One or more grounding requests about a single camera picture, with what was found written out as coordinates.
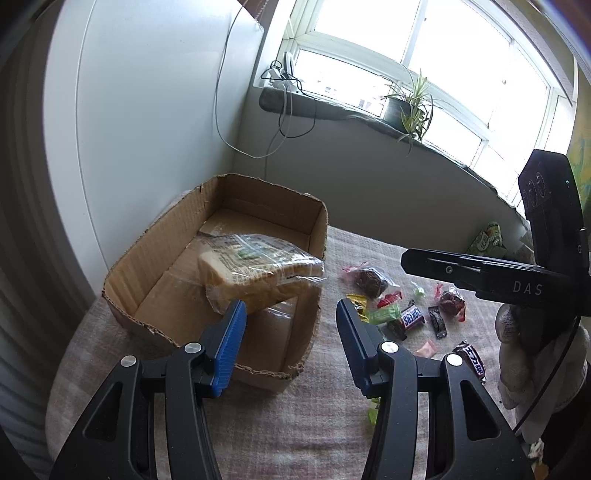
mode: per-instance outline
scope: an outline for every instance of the white glove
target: white glove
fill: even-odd
[[[554,368],[570,331],[552,340],[535,357],[530,357],[519,344],[518,327],[509,305],[502,305],[497,312],[495,327],[496,335],[502,342],[499,350],[499,393],[504,407],[508,410],[514,408],[516,421],[519,421]],[[587,375],[585,356],[588,347],[589,334],[579,326],[562,365],[521,427],[521,434],[527,443],[536,442],[544,433],[550,416],[565,408],[579,393]]]

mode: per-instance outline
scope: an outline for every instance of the metal pivot bolt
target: metal pivot bolt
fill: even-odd
[[[185,352],[187,353],[199,353],[201,351],[201,343],[191,342],[185,345]]]
[[[456,355],[455,353],[451,353],[446,357],[446,359],[447,363],[453,365],[454,367],[459,367],[464,362],[464,360],[462,360],[462,357]]]
[[[131,367],[132,365],[135,365],[136,361],[137,360],[133,355],[125,355],[121,359],[121,366],[122,367]]]
[[[380,345],[381,349],[386,353],[398,352],[398,344],[394,342],[384,342]]]

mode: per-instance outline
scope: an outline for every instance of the pink checkered cloth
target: pink checkered cloth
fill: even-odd
[[[402,287],[413,291],[411,280],[425,288],[427,309],[435,281],[406,275],[400,266],[404,248],[388,245],[354,233],[329,227],[322,319],[318,336],[304,372],[281,394],[259,390],[239,382],[216,400],[205,400],[211,437],[224,478],[360,478],[371,442],[368,408],[373,404],[355,388],[335,324],[337,302],[350,289],[340,280],[343,267],[368,261],[384,269]],[[448,322],[448,335],[437,340],[429,321],[409,332],[403,345],[410,351],[431,339],[441,358],[461,340],[478,349],[486,365],[486,388],[500,405],[496,385],[499,378],[499,341],[495,315],[499,304],[479,300],[462,292],[467,303],[467,321]],[[82,411],[125,355],[150,359],[163,353],[155,346],[123,329],[103,299],[97,299],[74,334],[61,361],[51,389],[46,416],[47,444],[56,458]],[[428,409],[420,395],[418,441],[413,478],[424,478],[427,462]],[[162,409],[157,409],[156,453],[158,478],[170,478],[167,469]]]

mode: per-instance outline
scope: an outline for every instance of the spider plant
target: spider plant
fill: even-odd
[[[418,140],[423,143],[423,137],[431,125],[433,119],[433,96],[427,91],[427,77],[419,72],[415,81],[408,72],[412,82],[410,91],[404,89],[397,83],[390,84],[390,91],[385,96],[388,99],[398,99],[410,104],[410,115],[401,110],[400,117],[407,133],[401,136],[398,141],[408,138],[408,151],[413,148],[413,142]]]

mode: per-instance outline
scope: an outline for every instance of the blue gripper pad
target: blue gripper pad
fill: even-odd
[[[336,306],[336,326],[355,386],[368,398],[378,397],[378,385],[371,381],[377,370],[378,346],[384,341],[378,328],[362,322],[349,299]]]
[[[207,329],[203,346],[213,365],[211,393],[219,397],[230,383],[232,370],[246,328],[246,304],[232,300],[222,320]]]

